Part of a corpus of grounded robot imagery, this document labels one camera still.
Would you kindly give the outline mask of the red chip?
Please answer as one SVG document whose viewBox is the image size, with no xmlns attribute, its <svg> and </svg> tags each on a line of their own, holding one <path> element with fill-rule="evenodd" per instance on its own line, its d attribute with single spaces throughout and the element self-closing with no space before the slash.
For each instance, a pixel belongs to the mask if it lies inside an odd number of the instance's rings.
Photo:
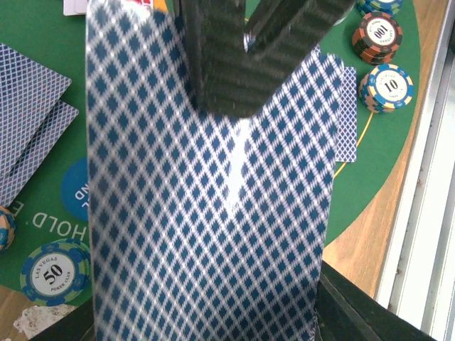
<svg viewBox="0 0 455 341">
<path fill-rule="evenodd" d="M 357 56 L 371 65 L 390 63 L 402 44 L 401 25 L 389 14 L 374 11 L 362 17 L 351 43 Z"/>
</svg>

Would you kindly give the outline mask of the blue orange chip small blind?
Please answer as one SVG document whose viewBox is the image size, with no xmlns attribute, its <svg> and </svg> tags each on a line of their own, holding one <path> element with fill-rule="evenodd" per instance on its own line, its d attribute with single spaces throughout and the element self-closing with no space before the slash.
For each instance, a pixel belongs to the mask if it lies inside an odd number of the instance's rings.
<svg viewBox="0 0 455 341">
<path fill-rule="evenodd" d="M 16 222 L 13 214 L 4 206 L 1 206 L 1 244 L 0 250 L 7 250 L 14 241 L 16 236 Z"/>
</svg>

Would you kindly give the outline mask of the eight of hearts card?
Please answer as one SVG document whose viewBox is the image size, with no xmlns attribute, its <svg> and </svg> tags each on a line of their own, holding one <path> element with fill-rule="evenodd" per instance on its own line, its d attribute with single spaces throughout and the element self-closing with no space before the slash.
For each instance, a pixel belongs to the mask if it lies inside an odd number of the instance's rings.
<svg viewBox="0 0 455 341">
<path fill-rule="evenodd" d="M 134 2 L 135 4 L 141 5 L 141 6 L 153 6 L 153 1 L 152 0 L 129 0 Z"/>
</svg>

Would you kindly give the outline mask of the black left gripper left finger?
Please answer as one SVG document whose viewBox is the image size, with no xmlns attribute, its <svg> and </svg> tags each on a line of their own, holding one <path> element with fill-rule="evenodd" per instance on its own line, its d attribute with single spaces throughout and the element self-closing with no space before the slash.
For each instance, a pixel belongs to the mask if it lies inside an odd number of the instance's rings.
<svg viewBox="0 0 455 341">
<path fill-rule="evenodd" d="M 92 301 L 86 301 L 73 312 L 31 338 L 34 340 L 94 340 L 95 326 Z"/>
</svg>

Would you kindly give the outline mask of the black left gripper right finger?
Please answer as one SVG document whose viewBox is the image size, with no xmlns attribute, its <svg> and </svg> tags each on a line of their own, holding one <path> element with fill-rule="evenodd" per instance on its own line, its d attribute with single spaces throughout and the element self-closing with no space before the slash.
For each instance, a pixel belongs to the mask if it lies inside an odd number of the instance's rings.
<svg viewBox="0 0 455 341">
<path fill-rule="evenodd" d="M 317 340 L 433 341 L 382 307 L 326 262 L 316 301 Z"/>
</svg>

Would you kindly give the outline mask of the blue small blind button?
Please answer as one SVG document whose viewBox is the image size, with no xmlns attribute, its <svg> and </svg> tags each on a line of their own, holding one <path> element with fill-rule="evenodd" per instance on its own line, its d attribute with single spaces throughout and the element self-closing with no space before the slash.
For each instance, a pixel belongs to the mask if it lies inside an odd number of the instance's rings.
<svg viewBox="0 0 455 341">
<path fill-rule="evenodd" d="M 65 209 L 79 220 L 88 221 L 89 186 L 87 158 L 81 158 L 69 167 L 60 185 L 60 197 Z"/>
</svg>

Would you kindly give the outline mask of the teal chip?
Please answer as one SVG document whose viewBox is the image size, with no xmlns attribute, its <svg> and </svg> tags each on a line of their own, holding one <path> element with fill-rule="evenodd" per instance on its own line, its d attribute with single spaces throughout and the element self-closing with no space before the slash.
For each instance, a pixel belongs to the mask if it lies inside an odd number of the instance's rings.
<svg viewBox="0 0 455 341">
<path fill-rule="evenodd" d="M 77 239 L 59 239 L 32 251 L 19 281 L 26 297 L 56 306 L 77 298 L 90 284 L 90 248 Z"/>
<path fill-rule="evenodd" d="M 403 3 L 403 0 L 358 0 L 356 6 L 363 16 L 371 12 L 383 12 L 395 17 Z"/>
</svg>

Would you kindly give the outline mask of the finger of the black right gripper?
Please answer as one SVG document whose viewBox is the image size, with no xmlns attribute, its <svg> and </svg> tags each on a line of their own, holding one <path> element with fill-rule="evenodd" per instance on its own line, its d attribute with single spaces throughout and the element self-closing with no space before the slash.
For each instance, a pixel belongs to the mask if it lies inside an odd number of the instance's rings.
<svg viewBox="0 0 455 341">
<path fill-rule="evenodd" d="M 246 29 L 255 41 L 243 57 L 243 116 L 254 115 L 352 1 L 261 1 Z"/>
<path fill-rule="evenodd" d="M 183 22 L 186 54 L 195 103 L 200 109 L 229 117 L 249 116 L 246 75 L 241 70 L 245 1 L 174 1 Z"/>
</svg>

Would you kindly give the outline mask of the dealt card small blind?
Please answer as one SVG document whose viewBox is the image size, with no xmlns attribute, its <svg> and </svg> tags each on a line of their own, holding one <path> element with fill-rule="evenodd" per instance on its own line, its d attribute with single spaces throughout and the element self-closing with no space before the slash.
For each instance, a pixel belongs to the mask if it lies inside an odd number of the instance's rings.
<svg viewBox="0 0 455 341">
<path fill-rule="evenodd" d="M 1 205 L 9 206 L 14 201 L 78 114 L 76 108 L 62 100 L 55 104 L 17 162 L 1 179 Z"/>
<path fill-rule="evenodd" d="M 17 162 L 71 82 L 1 44 L 1 176 Z"/>
</svg>

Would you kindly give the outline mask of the pulled blue checkered card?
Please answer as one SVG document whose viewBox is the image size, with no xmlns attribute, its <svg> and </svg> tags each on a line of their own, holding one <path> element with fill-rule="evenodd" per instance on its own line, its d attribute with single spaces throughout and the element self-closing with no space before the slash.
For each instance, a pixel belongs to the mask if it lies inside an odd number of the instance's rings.
<svg viewBox="0 0 455 341">
<path fill-rule="evenodd" d="M 313 340 L 344 64 L 312 52 L 256 115 L 191 103 L 177 18 L 86 15 L 98 340 Z"/>
</svg>

